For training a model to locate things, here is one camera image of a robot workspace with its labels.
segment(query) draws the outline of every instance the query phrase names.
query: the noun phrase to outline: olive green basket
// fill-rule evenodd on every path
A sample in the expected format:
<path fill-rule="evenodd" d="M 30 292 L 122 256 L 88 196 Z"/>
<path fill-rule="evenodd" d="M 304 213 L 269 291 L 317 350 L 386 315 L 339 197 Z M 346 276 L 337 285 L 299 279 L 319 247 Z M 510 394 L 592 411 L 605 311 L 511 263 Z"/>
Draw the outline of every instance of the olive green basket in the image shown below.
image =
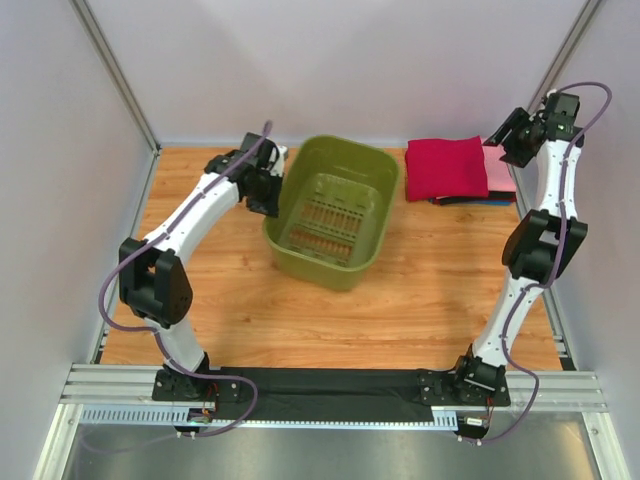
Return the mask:
<path fill-rule="evenodd" d="M 332 290 L 355 287 L 378 256 L 399 179 L 383 150 L 308 139 L 285 177 L 279 217 L 263 224 L 278 268 Z"/>

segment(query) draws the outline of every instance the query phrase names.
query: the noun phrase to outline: metal frame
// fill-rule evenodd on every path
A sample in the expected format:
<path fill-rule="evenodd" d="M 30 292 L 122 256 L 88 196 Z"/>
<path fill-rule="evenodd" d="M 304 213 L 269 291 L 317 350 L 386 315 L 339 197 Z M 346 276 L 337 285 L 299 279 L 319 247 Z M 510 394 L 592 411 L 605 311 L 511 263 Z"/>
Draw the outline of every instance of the metal frame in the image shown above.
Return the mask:
<path fill-rule="evenodd" d="M 129 87 L 118 62 L 106 41 L 98 21 L 96 20 L 87 0 L 69 0 L 78 17 L 86 28 L 86 31 L 93 42 L 96 50 L 103 60 L 104 65 L 114 81 L 114 85 L 120 92 L 123 101 L 129 108 L 138 128 L 146 138 L 153 150 L 153 161 L 151 162 L 149 175 L 145 183 L 144 191 L 141 195 L 136 218 L 131 232 L 135 234 L 144 211 L 157 160 L 159 158 L 161 146 L 145 118 L 145 115 L 136 101 L 135 95 Z M 555 56 L 552 64 L 540 83 L 530 105 L 530 109 L 535 108 L 539 99 L 557 80 L 564 65 L 569 60 L 576 45 L 580 41 L 590 21 L 593 19 L 598 8 L 603 3 L 602 0 L 587 0 L 576 18 L 574 25 L 565 38 L 561 48 Z M 530 209 L 529 202 L 520 194 L 522 191 L 522 179 L 520 172 L 512 169 L 512 175 L 518 187 L 518 213 L 524 216 Z M 545 305 L 549 315 L 549 320 L 554 332 L 554 339 L 561 357 L 569 357 L 570 352 L 564 343 L 564 331 L 555 289 L 545 292 Z M 112 291 L 110 298 L 110 310 L 115 308 L 115 295 Z M 103 330 L 96 340 L 94 361 L 99 361 L 100 351 L 106 338 L 107 330 Z M 44 445 L 40 461 L 38 463 L 34 478 L 38 480 L 59 480 L 62 478 L 64 467 L 71 452 L 73 439 L 76 435 L 78 425 L 85 422 L 96 423 L 100 412 L 111 410 L 112 412 L 136 411 L 141 414 L 137 417 L 143 424 L 158 424 L 166 422 L 167 418 L 162 415 L 155 416 L 154 412 L 167 411 L 167 409 L 185 409 L 193 404 L 162 404 L 151 401 L 151 390 L 153 387 L 155 372 L 158 367 L 141 366 L 104 366 L 104 365 L 73 365 L 67 382 L 65 384 L 54 421 L 51 425 L 49 435 Z M 537 412 L 580 412 L 582 413 L 585 427 L 588 432 L 590 447 L 597 463 L 601 478 L 624 480 L 630 478 L 620 445 L 613 425 L 611 423 L 608 407 L 605 402 L 598 380 L 592 372 L 539 372 L 541 379 L 538 398 L 534 403 L 533 410 Z M 500 409 L 506 411 L 520 411 L 532 393 L 531 379 L 517 372 L 507 374 L 512 407 Z M 434 407 L 436 416 L 446 414 L 479 410 L 477 407 Z M 247 422 L 245 426 L 254 427 L 284 427 L 296 428 L 299 426 L 310 427 L 312 425 L 296 425 L 287 422 L 280 424 L 264 422 Z M 313 425 L 314 428 L 365 428 L 374 429 L 381 427 L 373 424 L 358 425 L 337 425 L 320 424 Z M 390 425 L 388 428 L 424 428 L 425 425 Z"/>

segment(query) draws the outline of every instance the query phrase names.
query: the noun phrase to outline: gray floor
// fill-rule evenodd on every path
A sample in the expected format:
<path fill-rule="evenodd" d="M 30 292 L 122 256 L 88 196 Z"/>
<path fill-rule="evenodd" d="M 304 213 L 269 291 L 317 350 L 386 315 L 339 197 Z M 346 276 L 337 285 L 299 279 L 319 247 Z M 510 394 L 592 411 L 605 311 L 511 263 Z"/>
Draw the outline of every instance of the gray floor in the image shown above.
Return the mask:
<path fill-rule="evenodd" d="M 493 432 L 513 416 L 494 415 Z M 134 446 L 169 427 L 86 427 L 93 447 Z M 453 434 L 241 428 L 210 439 L 168 440 L 131 453 L 74 446 L 66 479 L 563 479 L 599 478 L 579 415 L 532 414 L 512 436 L 474 447 Z"/>

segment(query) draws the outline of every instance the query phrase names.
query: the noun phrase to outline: stack of folded cloth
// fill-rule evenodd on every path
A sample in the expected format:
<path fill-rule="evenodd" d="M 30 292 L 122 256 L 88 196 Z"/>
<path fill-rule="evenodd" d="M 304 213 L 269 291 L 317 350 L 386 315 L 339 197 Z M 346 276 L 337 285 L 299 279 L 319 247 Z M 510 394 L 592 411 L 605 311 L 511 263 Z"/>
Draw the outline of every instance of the stack of folded cloth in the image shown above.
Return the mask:
<path fill-rule="evenodd" d="M 485 147 L 480 137 L 410 140 L 405 154 L 407 200 L 438 205 L 513 203 L 516 186 L 502 155 L 502 147 Z"/>

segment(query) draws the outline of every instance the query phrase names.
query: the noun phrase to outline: plastic bin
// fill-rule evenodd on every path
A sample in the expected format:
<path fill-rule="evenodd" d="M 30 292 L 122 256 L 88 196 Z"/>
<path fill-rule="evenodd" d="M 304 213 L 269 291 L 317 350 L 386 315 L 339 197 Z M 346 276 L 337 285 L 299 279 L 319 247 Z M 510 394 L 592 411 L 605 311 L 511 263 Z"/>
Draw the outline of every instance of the plastic bin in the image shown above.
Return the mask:
<path fill-rule="evenodd" d="M 332 290 L 350 290 L 375 261 L 400 179 L 383 150 L 322 135 L 307 140 L 263 233 L 278 268 Z"/>

